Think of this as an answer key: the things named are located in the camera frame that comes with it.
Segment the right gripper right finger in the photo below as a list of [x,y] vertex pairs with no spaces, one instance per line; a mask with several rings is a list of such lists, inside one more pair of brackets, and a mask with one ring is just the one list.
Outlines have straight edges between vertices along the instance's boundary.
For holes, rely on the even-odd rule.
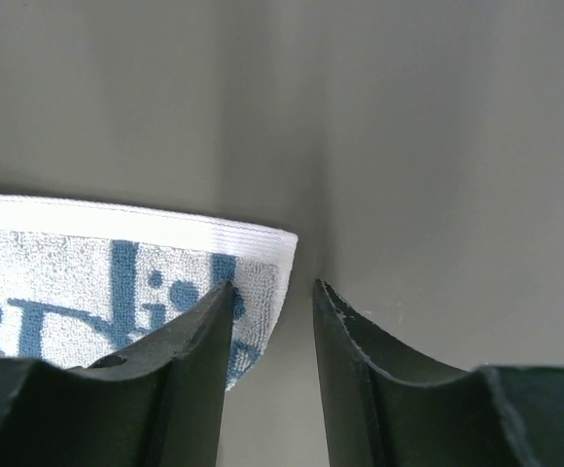
[[564,466],[564,367],[463,371],[396,339],[325,281],[312,293],[334,466]]

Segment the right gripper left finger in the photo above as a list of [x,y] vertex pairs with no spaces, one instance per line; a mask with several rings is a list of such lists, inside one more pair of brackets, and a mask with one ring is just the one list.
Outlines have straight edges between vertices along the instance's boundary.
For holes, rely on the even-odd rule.
[[212,466],[234,290],[88,368],[0,358],[0,466]]

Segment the white blue patterned towel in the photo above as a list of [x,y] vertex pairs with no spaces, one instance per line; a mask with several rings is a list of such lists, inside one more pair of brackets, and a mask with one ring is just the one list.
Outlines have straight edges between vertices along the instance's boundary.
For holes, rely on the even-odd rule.
[[233,285],[228,386],[264,354],[298,238],[111,203],[0,195],[0,357],[89,366]]

